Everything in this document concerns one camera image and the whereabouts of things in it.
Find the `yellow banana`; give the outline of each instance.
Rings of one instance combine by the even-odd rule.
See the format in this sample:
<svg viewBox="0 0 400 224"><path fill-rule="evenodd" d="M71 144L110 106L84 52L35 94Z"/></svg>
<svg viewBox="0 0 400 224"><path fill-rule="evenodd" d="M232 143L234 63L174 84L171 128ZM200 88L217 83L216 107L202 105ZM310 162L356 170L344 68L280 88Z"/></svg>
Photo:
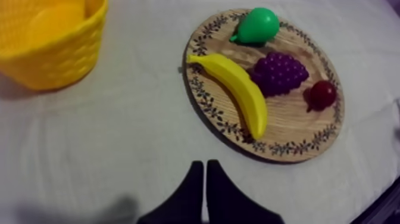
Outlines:
<svg viewBox="0 0 400 224"><path fill-rule="evenodd" d="M208 74L228 88L239 104L250 134L254 139L260 139L267 126L267 104L250 75L221 54L189 55L187 62L201 64Z"/></svg>

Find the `plastic basket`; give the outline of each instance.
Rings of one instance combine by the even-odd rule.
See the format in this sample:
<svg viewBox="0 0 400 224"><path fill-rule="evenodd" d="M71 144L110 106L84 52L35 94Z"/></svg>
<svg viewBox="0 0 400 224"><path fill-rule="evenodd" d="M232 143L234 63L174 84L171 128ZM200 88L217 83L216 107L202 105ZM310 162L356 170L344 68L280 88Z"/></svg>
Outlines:
<svg viewBox="0 0 400 224"><path fill-rule="evenodd" d="M84 2L86 19L46 42L27 44L30 21L63 1ZM97 62L107 6L107 0L1 0L1 73L34 90L57 89L80 80Z"/></svg>

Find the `green pear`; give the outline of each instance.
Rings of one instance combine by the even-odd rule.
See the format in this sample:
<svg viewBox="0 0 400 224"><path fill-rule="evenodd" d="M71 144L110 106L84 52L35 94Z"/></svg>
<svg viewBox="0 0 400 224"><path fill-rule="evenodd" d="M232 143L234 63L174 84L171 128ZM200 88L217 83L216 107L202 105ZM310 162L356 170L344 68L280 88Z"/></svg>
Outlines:
<svg viewBox="0 0 400 224"><path fill-rule="evenodd" d="M279 19L267 8L255 8L240 23L230 41L240 43L265 43L279 31Z"/></svg>

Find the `white tablecloth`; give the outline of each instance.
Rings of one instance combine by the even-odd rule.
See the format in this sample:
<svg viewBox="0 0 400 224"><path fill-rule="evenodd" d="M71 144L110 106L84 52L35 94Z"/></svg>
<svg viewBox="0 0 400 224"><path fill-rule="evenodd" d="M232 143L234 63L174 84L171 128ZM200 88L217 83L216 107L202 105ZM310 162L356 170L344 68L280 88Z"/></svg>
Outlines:
<svg viewBox="0 0 400 224"><path fill-rule="evenodd" d="M188 100L178 67L192 32L219 11L252 7L307 31L342 81L344 127L310 161L243 156ZM110 0L98 65L81 82L36 95L0 78L0 222L86 223L121 197L137 217L193 160L216 158L288 224L349 223L400 174L399 85L400 19L384 0Z"/></svg>

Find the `purple grapes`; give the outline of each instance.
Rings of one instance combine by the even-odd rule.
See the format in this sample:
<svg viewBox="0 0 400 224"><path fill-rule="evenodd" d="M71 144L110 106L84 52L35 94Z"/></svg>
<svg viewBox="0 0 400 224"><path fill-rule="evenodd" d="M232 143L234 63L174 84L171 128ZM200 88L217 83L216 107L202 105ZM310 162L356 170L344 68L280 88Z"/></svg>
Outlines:
<svg viewBox="0 0 400 224"><path fill-rule="evenodd" d="M308 72L300 61L279 52L270 52L258 60L250 72L253 82L265 97L288 94L308 79Z"/></svg>

